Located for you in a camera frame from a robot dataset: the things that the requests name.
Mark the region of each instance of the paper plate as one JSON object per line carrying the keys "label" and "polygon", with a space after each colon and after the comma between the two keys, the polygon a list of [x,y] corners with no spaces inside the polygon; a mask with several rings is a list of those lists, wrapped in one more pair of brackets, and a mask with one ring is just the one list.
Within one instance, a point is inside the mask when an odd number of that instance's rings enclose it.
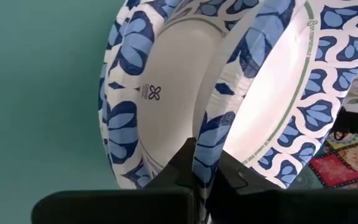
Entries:
{"label": "paper plate", "polygon": [[[196,149],[195,166],[204,169],[198,176],[205,187],[224,148],[287,188],[325,140],[357,74],[358,1],[287,2],[302,7],[294,10],[281,39],[261,60],[263,67],[250,72],[254,61],[244,63],[242,52],[235,52],[227,64],[234,72],[223,73],[215,86]],[[249,73],[257,74],[254,82]],[[222,94],[222,86],[230,94]]]}
{"label": "paper plate", "polygon": [[192,136],[207,188],[223,148],[283,188],[313,157],[358,67],[358,1],[258,3],[125,3],[99,96],[121,187],[143,187]]}
{"label": "paper plate", "polygon": [[[231,53],[223,40],[227,36],[234,49],[258,11],[258,1],[236,2],[183,1],[174,13],[179,1],[126,2],[126,19],[120,11],[121,26],[114,24],[105,58],[99,117],[121,187],[142,187],[146,171],[157,175],[194,136],[194,102],[206,67],[212,57]],[[229,33],[240,19],[244,30]]]}

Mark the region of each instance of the colorful fabric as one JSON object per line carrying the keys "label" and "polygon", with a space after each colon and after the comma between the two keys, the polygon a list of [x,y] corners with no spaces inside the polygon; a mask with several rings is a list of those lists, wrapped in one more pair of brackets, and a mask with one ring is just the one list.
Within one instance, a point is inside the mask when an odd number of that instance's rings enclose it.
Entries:
{"label": "colorful fabric", "polygon": [[358,189],[358,134],[330,134],[289,189]]}

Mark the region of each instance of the green ring line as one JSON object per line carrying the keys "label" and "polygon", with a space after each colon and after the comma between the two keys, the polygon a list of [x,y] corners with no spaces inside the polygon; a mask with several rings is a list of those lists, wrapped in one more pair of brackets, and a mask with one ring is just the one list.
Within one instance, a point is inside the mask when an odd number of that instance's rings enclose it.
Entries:
{"label": "green ring line", "polygon": [[[306,8],[306,11],[308,13],[308,17],[309,17],[309,20],[313,20],[314,19],[314,15],[313,15],[313,10],[310,6],[310,3],[307,1],[305,2],[305,5],[304,7]],[[261,152],[261,150],[263,148],[265,148],[267,146],[267,144],[269,144],[271,142],[271,140],[273,139],[273,137],[278,133],[278,130],[282,127],[284,121],[286,120],[286,118],[288,117],[291,109],[293,108],[293,105],[295,104],[295,100],[296,100],[296,96],[298,96],[299,92],[300,92],[300,88],[301,88],[301,85],[306,77],[306,71],[308,69],[308,65],[310,63],[310,57],[306,57],[306,60],[305,60],[305,64],[303,66],[303,70],[302,70],[302,74],[301,74],[301,78],[298,82],[298,85],[296,86],[296,90],[295,90],[295,94],[292,96],[292,99],[291,99],[291,102],[287,108],[287,110],[285,111],[284,113],[284,116],[283,118],[280,120],[278,126],[275,128],[275,130],[273,131],[273,133],[268,137],[268,139],[265,141],[265,143],[260,146],[258,148],[258,150],[256,150],[251,156],[249,156],[245,161],[243,161],[242,163],[245,165],[247,164],[248,162],[254,160],[254,157],[258,155],[258,153]]]}

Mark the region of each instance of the teal wall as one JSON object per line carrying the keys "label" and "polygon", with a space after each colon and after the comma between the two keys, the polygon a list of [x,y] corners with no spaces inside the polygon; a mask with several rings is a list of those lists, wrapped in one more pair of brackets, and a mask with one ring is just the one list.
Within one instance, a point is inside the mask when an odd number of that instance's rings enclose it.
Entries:
{"label": "teal wall", "polygon": [[98,128],[98,78],[123,0],[0,0],[0,223],[38,199],[117,187]]}

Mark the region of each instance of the plate logo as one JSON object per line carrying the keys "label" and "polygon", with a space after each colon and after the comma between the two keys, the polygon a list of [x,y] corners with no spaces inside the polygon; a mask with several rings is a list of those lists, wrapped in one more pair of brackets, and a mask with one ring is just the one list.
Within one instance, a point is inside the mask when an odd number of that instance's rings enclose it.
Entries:
{"label": "plate logo", "polygon": [[160,86],[153,86],[153,85],[143,85],[142,86],[142,98],[145,100],[160,100]]}
{"label": "plate logo", "polygon": [[309,31],[309,46],[308,46],[308,52],[306,53],[308,57],[311,56],[311,52],[313,50],[314,45],[314,27],[318,24],[318,21],[312,20],[308,22],[308,27],[310,29]]}

